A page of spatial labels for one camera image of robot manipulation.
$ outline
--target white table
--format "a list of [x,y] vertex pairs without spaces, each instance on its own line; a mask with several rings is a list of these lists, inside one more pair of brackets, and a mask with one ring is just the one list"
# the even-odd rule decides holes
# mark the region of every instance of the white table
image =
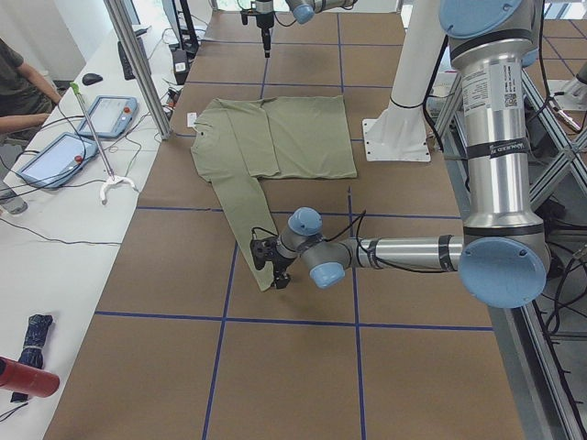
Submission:
[[[163,42],[157,45],[161,38],[159,30],[150,29],[143,38],[148,54],[156,48],[150,59],[150,67],[158,95],[163,96],[169,87],[164,80],[174,83],[171,54]],[[138,114],[132,122],[134,125],[149,109],[137,81],[124,80],[116,42],[116,34],[112,31],[76,82],[80,85],[87,104],[100,94],[135,96],[138,99]],[[87,72],[99,73],[104,80],[91,86],[83,86],[82,76]],[[71,90],[63,96],[60,108],[67,116],[81,114]],[[62,115],[56,108],[47,123],[60,118]],[[48,127],[35,136],[28,149],[43,149],[64,131],[72,132],[72,127],[66,121]],[[159,147],[160,136],[157,133],[152,118],[147,116],[129,135],[142,145],[128,174],[139,190],[147,180]],[[108,152],[108,158],[115,172],[124,175],[138,146],[124,139],[116,145],[117,150]],[[32,157],[22,156],[14,169],[19,169]],[[104,163],[98,156],[68,184],[104,180],[106,177]],[[99,199],[100,182],[80,188],[31,193],[26,193],[31,190],[30,187],[18,187],[23,182],[14,173],[9,173],[5,182],[15,188],[17,193],[25,193],[22,197],[28,203],[28,209],[17,216],[3,212],[1,218],[31,228],[46,237],[66,241],[121,242],[138,199],[138,192],[126,184],[108,190],[107,205],[102,206]],[[28,407],[0,423],[0,438],[39,440],[45,434],[57,408],[119,246],[68,246],[47,242],[1,222],[0,243],[0,356],[18,359],[29,316],[51,314],[54,318],[43,354],[45,369],[61,378],[59,391],[49,398],[33,398]],[[16,407],[14,403],[10,403],[10,396],[10,391],[0,390],[0,413]]]

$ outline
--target red cylinder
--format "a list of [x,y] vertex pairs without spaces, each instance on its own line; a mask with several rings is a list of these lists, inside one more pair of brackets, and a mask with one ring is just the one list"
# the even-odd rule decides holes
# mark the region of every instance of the red cylinder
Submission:
[[59,388],[59,382],[53,373],[0,357],[0,388],[48,397]]

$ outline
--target blue device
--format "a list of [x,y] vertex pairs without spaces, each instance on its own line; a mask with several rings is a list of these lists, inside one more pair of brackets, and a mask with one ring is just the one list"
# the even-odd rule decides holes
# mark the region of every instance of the blue device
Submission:
[[18,170],[17,176],[31,186],[59,188],[97,153],[98,146],[94,141],[63,133]]
[[[97,96],[88,115],[99,138],[118,138],[127,129],[137,112],[137,99],[130,96]],[[77,132],[92,137],[92,131],[85,119],[77,127]]]

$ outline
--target fabric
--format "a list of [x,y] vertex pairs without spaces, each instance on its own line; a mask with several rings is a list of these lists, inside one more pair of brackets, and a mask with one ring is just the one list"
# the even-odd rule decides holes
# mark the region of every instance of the fabric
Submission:
[[357,177],[342,96],[215,99],[195,129],[195,167],[212,183],[245,260],[266,290],[272,267],[255,270],[250,230],[276,227],[258,178]]
[[50,99],[18,73],[23,62],[22,56],[0,39],[0,116],[35,115],[52,108]]

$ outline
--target metal pole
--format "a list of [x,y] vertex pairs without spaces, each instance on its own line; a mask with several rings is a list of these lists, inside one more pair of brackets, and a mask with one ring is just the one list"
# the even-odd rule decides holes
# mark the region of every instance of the metal pole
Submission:
[[138,87],[145,98],[150,114],[159,129],[161,139],[169,138],[172,129],[169,120],[163,112],[155,84],[150,77],[148,63],[138,46],[137,37],[132,29],[130,17],[124,5],[124,0],[104,0],[112,25],[122,44],[122,48],[128,56],[133,72],[137,77]]

